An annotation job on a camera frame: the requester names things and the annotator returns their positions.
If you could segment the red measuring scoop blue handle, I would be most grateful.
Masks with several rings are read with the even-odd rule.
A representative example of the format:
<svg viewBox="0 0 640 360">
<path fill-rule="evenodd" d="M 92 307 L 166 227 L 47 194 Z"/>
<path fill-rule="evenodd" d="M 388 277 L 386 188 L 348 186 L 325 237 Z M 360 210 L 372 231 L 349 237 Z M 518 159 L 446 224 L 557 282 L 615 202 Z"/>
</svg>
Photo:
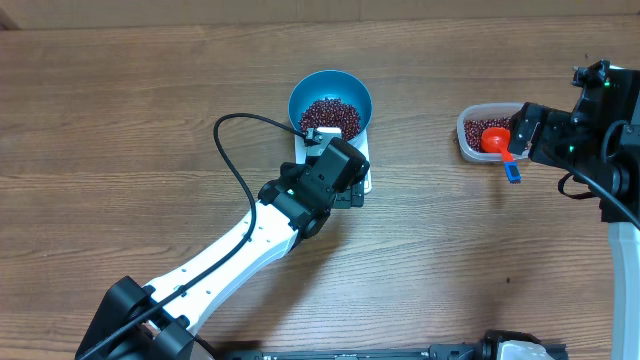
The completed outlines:
<svg viewBox="0 0 640 360">
<path fill-rule="evenodd" d="M 508 151 L 510 131 L 500 127 L 490 127 L 481 135 L 481 147 L 486 153 L 501 156 L 506 177 L 511 184 L 519 184 L 522 180 L 516 161 Z"/>
</svg>

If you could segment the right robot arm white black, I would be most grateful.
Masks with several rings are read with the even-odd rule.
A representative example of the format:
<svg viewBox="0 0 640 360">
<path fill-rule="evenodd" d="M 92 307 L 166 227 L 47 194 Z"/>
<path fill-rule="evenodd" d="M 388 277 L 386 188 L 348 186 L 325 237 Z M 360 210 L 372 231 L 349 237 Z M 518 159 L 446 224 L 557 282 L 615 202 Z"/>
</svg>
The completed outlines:
<svg viewBox="0 0 640 360">
<path fill-rule="evenodd" d="M 614 266 L 611 356 L 639 356 L 639 73 L 600 60 L 576 68 L 570 111 L 527 102 L 511 118 L 508 149 L 566 171 L 600 201 Z"/>
</svg>

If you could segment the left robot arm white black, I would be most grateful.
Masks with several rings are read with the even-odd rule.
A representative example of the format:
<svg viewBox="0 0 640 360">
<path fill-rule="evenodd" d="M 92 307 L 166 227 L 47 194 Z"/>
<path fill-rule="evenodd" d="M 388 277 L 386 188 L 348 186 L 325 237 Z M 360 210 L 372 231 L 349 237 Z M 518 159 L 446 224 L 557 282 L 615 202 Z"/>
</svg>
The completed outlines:
<svg viewBox="0 0 640 360">
<path fill-rule="evenodd" d="M 105 293 L 79 359 L 189 359 L 197 334 L 255 273 L 315 236 L 332 209 L 349 208 L 367 154 L 333 138 L 285 163 L 231 230 L 178 268 L 140 285 L 125 276 Z"/>
</svg>

